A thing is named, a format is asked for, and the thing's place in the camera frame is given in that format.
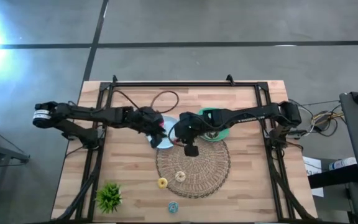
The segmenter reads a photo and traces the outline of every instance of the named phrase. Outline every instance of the woven placemat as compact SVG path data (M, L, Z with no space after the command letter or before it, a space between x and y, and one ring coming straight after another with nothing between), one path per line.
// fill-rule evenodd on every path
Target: woven placemat
M156 165L160 177L168 180L168 189L187 198L207 197L217 191L226 181L230 171L230 155L224 141L209 142L195 139L199 156L185 156L184 148L158 150ZM175 179L182 171L186 175L183 182Z

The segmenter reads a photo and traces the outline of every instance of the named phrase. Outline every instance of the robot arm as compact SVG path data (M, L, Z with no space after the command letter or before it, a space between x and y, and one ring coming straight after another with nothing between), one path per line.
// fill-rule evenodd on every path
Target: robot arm
M77 137L84 147L89 149L99 146L97 129L82 128L67 119L96 121L112 128L131 128L150 135L152 148L157 147L162 138L166 137L162 127L162 115L151 107L142 107L135 111L131 106L95 109L54 101L35 105L33 124L36 127L59 129L63 131L65 138Z
M285 101L280 104L271 103L235 111L205 110L202 115L182 113L179 122L175 125L175 135L178 141L185 144L186 156L198 156L198 148L193 145L194 138L197 136L222 131L238 123L270 118L279 124L269 133L270 143L273 145L285 142L287 132L302 122L297 105Z

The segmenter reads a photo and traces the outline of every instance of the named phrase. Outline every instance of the concrete floor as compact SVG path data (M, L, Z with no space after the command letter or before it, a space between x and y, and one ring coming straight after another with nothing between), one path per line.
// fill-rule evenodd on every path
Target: concrete floor
M92 43L102 0L0 1L2 44ZM358 40L358 0L110 0L100 42ZM9 167L0 223L50 218L67 141L31 123L34 105L76 101L89 49L0 50L0 133L31 155ZM300 103L358 91L358 45L98 49L90 80L284 80ZM335 103L311 106L312 112ZM301 140L304 155L352 156L344 124ZM346 221L319 209L325 220Z

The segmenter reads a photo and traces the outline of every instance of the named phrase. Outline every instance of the blue plate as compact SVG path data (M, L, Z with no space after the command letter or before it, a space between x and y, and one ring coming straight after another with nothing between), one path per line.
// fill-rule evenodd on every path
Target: blue plate
M165 116L162 115L162 119L164 119L164 129L165 129L165 134L168 135L169 130L171 130L171 128L173 127L173 125L175 125L178 120L175 118L172 118L170 116ZM171 139L175 139L175 130L172 130L171 132ZM152 140L151 136L146 136L147 140L149 140L149 142ZM173 147L173 144L169 141L168 138L163 138L162 142L157 146L157 149L170 149L171 147Z

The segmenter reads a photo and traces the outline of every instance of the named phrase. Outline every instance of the wooden tabletop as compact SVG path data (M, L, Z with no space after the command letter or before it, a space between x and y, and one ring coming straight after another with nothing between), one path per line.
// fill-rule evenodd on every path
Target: wooden tabletop
M272 102L288 100L283 81L266 81ZM80 106L96 106L100 82L84 82L79 100ZM152 98L163 90L178 93L178 106L167 113L175 118L184 111L197 113L206 107L237 110L257 106L255 90L251 87L122 87L139 106L148 106ZM163 111L175 104L171 94L162 95L154 109ZM112 106L131 105L122 95L114 94ZM90 128L91 122L75 121ZM143 134L131 129L109 128L99 189L106 182L121 185L123 202L113 214L102 214L95 208L96 222L274 222L274 207L266 152L260 124L257 121L241 123L230 129L225 139L231 157L231 170L227 181L214 194L206 198L188 199L175 195L168 189L157 187L159 178L155 165L156 152ZM72 141L67 152L81 144ZM57 218L75 198L81 185L86 149L81 149L65 159L58 187L52 218ZM285 166L291 191L306 210L317 217L311 195L302 153L295 146L285 149ZM285 200L280 191L284 213ZM90 190L84 204L88 211ZM179 211L168 212L168 204L176 201Z

